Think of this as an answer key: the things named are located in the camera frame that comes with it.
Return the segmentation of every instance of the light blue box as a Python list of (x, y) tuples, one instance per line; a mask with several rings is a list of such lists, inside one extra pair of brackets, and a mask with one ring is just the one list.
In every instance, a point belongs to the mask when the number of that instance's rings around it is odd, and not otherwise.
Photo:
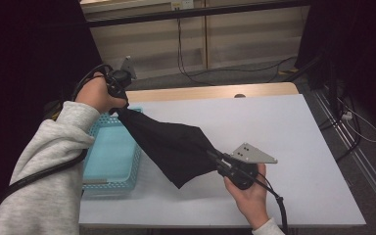
[(84, 161), (83, 189), (126, 192), (136, 184), (141, 149), (117, 116), (102, 114), (90, 128), (96, 138)]

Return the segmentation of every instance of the black cloth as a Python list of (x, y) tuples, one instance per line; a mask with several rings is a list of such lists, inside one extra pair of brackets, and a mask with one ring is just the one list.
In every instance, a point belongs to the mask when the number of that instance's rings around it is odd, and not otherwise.
[(216, 170), (207, 154), (207, 150), (215, 152), (215, 148), (200, 127), (159, 122), (128, 109), (121, 109), (118, 119), (177, 188)]

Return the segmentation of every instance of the person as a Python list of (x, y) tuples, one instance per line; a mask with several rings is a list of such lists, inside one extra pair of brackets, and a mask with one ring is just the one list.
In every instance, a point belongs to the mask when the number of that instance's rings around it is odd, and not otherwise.
[[(17, 161), (10, 184), (76, 158), (93, 144), (94, 138), (87, 132), (100, 114), (122, 108), (126, 102), (108, 94), (104, 77), (89, 80), (75, 102), (64, 103), (56, 121), (47, 119), (41, 123)], [(258, 170), (265, 175), (264, 164), (259, 164)], [(0, 205), (0, 235), (78, 234), (82, 173), (83, 163), (77, 164), (6, 198)], [(283, 234), (273, 219), (268, 219), (264, 189), (255, 184), (241, 191), (228, 178), (224, 178), (224, 183), (255, 235)]]

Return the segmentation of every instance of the wall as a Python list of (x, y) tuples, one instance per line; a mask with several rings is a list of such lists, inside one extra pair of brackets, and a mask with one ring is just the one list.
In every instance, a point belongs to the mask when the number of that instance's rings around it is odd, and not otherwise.
[[(90, 20), (169, 11), (169, 2), (121, 0), (81, 6)], [(262, 1), (197, 0), (194, 4), (199, 8), (255, 2)], [(308, 7), (299, 7), (182, 19), (185, 69), (197, 71), (296, 56), (307, 11)], [(131, 56), (139, 78), (179, 72), (176, 20), (97, 27), (91, 31), (102, 59), (114, 67), (125, 56)]]

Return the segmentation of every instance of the table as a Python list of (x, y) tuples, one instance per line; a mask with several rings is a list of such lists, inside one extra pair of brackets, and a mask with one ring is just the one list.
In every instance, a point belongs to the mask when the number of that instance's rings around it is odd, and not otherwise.
[[(233, 99), (236, 94), (247, 98)], [(131, 105), (142, 107), (151, 118), (200, 126), (221, 152), (230, 153), (242, 142), (249, 142), (278, 159), (278, 164), (267, 166), (267, 178), (285, 198), (290, 226), (365, 224), (294, 84), (132, 91), (128, 97)], [(271, 195), (267, 196), (267, 210), (280, 224), (280, 211)], [(84, 193), (79, 223), (103, 227), (249, 227), (215, 171), (178, 190), (144, 154), (135, 189), (115, 199), (87, 199)]]

